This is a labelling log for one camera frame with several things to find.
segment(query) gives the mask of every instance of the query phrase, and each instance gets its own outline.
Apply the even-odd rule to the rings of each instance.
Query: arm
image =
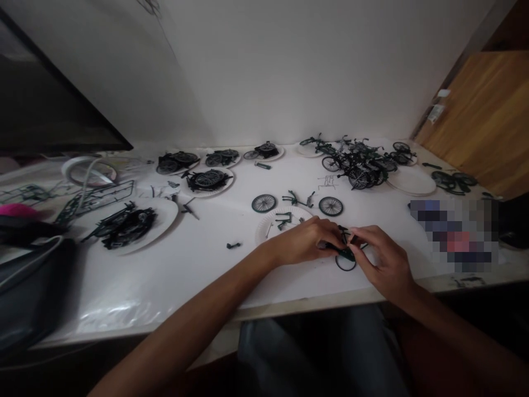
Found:
[[[493,390],[527,395],[527,364],[417,285],[409,269],[406,251],[379,227],[351,230],[374,247],[380,262],[378,266],[373,266],[357,246],[349,245],[368,280],[388,301],[459,352],[476,375]]]
[[[178,309],[104,376],[89,396],[152,395],[193,363],[269,272],[336,255],[318,244],[326,241],[345,248],[339,237],[335,223],[313,217],[260,245]]]

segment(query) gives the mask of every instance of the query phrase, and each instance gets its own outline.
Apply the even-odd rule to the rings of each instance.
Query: jeans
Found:
[[[237,357],[243,396],[409,396],[377,305],[245,322]]]

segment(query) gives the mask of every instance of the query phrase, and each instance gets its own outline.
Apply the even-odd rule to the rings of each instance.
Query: wooden door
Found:
[[[472,55],[415,141],[492,193],[529,191],[529,51]]]

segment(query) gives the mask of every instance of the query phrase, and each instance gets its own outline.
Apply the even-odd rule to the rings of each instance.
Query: pink object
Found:
[[[0,206],[0,215],[37,219],[39,212],[24,204],[13,203]]]

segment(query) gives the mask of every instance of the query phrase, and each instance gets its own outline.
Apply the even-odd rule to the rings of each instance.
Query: forearm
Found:
[[[273,268],[270,257],[258,248],[199,292],[109,372],[90,396],[150,395],[185,371]]]
[[[529,367],[421,287],[402,309],[459,352],[497,391],[527,393]]]

